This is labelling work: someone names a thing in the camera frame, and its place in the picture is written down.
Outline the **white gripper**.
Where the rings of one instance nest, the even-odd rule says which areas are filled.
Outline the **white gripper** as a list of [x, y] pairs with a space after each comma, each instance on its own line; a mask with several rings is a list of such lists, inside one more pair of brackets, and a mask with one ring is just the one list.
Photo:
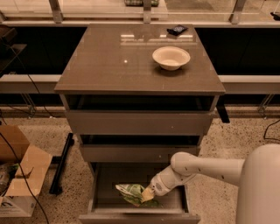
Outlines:
[[194, 174], [181, 175], [175, 172], [169, 165], [152, 178], [150, 187], [146, 187], [143, 190], [142, 202], [153, 200], [155, 195], [164, 196], [177, 186], [185, 185], [194, 177]]

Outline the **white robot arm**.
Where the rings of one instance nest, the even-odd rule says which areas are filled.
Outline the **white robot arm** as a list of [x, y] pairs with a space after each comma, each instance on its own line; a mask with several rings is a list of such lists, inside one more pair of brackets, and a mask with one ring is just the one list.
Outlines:
[[144, 201], [186, 184], [194, 174], [238, 187], [236, 224], [280, 223], [280, 145], [265, 144], [244, 159], [196, 157], [177, 152], [170, 165], [152, 178]]

